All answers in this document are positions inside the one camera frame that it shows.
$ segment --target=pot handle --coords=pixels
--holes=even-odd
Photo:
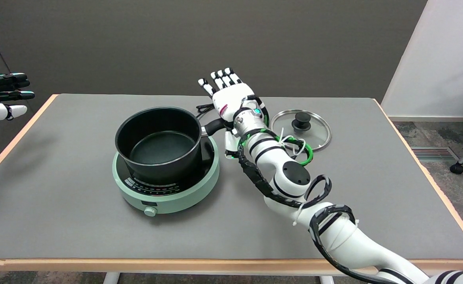
[[[205,126],[201,126],[201,136],[212,136],[214,133],[224,128],[225,122],[226,121],[224,119],[218,118],[216,120],[208,122],[208,124],[206,124]]]

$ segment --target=black pot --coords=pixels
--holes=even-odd
[[[182,108],[148,108],[119,127],[116,149],[136,178],[152,185],[169,185],[201,165],[202,133],[212,135],[222,128],[222,119],[201,127],[199,120]]]

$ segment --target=robotic hand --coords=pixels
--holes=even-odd
[[[21,91],[30,85],[24,73],[0,74],[0,120],[12,120],[24,115],[28,108],[23,105],[6,105],[2,102],[16,101],[18,99],[33,99],[33,92]]]
[[[262,192],[271,210],[309,231],[314,245],[330,264],[350,277],[372,284],[443,284],[457,283],[454,282],[457,278],[463,283],[463,272],[458,271],[429,278],[408,260],[367,237],[358,228],[349,207],[322,202],[331,191],[331,180],[324,175],[312,180],[304,168],[312,160],[310,146],[271,131],[264,103],[231,68],[212,72],[211,77],[219,91],[206,79],[198,82],[211,97],[219,116],[233,123],[233,128],[225,134],[226,155],[238,158],[244,173]],[[298,146],[298,153],[303,151],[307,160],[297,162],[291,158],[286,144]],[[253,162],[247,159],[246,151]],[[275,170],[275,174],[267,181],[262,172],[269,170]],[[309,199],[315,185],[322,181],[323,192]],[[376,275],[354,271],[370,266],[377,268]]]

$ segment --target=glass lid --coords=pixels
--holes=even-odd
[[[280,135],[282,128],[284,128],[284,137],[292,135],[294,138],[302,138],[313,151],[323,149],[331,140],[331,129],[327,122],[319,115],[309,111],[286,110],[279,112],[271,120],[270,129]]]

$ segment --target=caster wheel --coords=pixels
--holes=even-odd
[[[462,174],[463,173],[463,165],[460,163],[455,163],[451,167],[451,172],[455,174]]]

